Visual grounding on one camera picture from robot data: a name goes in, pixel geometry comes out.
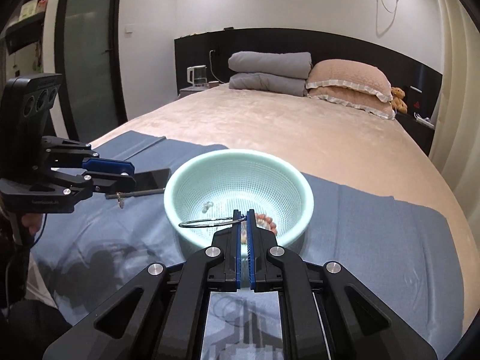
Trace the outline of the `person left hand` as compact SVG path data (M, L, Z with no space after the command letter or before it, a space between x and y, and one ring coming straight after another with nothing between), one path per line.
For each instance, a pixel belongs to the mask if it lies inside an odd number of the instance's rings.
M44 230L47 216L45 214L24 214L22 225L28 230L29 239L34 244Z

